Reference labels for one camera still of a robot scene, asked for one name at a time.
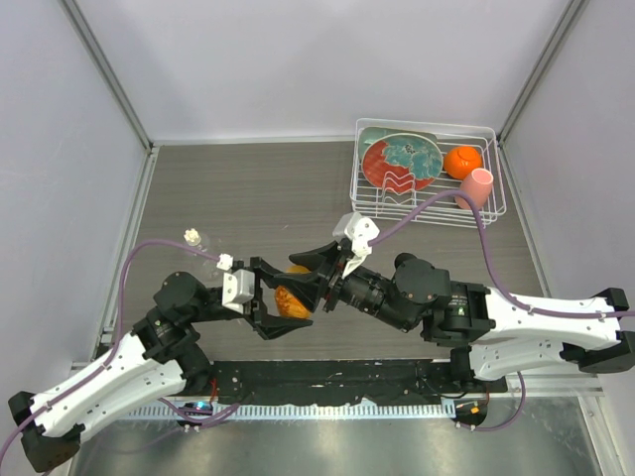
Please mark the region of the orange bottle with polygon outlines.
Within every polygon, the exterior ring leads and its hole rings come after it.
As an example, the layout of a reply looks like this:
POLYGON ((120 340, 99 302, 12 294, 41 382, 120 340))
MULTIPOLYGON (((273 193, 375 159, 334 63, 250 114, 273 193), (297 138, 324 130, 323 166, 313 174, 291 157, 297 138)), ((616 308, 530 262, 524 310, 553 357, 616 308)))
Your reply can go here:
POLYGON ((309 319, 311 317, 311 312, 285 287, 276 288, 274 299, 282 317, 296 319, 309 319))

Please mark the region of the white bottle cap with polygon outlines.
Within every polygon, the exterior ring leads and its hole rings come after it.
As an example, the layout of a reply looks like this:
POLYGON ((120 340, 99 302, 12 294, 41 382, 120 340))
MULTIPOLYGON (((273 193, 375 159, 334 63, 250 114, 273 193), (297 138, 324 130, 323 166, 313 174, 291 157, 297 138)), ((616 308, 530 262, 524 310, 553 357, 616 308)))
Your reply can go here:
POLYGON ((198 246, 201 242, 201 236, 195 228, 187 229, 184 233, 184 239, 189 246, 198 246))

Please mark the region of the orange bottle cap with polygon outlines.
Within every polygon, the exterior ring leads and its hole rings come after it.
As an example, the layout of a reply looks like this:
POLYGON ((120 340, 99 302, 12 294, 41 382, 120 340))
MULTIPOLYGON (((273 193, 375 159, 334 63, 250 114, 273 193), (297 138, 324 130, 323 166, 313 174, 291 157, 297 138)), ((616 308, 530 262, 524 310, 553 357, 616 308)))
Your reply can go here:
POLYGON ((286 270, 287 274, 294 274, 294 275, 303 275, 303 274, 308 274, 309 272, 310 270, 307 267, 304 267, 302 265, 292 265, 286 270))

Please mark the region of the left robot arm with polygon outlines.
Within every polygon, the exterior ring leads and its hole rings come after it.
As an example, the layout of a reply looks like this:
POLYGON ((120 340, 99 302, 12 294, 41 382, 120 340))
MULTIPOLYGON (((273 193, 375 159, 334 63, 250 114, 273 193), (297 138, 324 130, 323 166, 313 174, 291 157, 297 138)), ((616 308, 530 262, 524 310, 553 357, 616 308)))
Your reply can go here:
POLYGON ((64 382, 33 394, 19 392, 8 405, 32 468, 46 473, 64 464, 109 423, 170 395, 203 394, 211 364, 198 346, 198 322, 243 318, 265 340, 309 325, 306 319, 269 314, 262 289, 283 287, 308 310, 320 300, 317 273, 284 273, 261 259, 232 267, 209 288, 187 272, 169 275, 155 305, 113 347, 64 382))

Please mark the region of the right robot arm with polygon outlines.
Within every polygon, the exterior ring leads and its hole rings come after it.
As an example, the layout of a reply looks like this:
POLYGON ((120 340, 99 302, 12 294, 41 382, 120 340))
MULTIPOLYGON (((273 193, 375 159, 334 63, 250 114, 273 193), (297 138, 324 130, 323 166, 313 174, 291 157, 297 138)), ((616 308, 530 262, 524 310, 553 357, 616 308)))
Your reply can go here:
POLYGON ((425 341, 449 348, 447 376, 462 392, 560 364, 587 374, 634 367, 634 334, 619 324, 629 308, 620 289, 583 299, 506 295, 454 281, 410 253, 396 257, 390 278, 363 266, 347 272, 342 252, 332 243, 291 256, 292 279, 275 290, 280 314, 307 319, 318 305, 331 311, 344 303, 402 332, 420 327, 425 341))

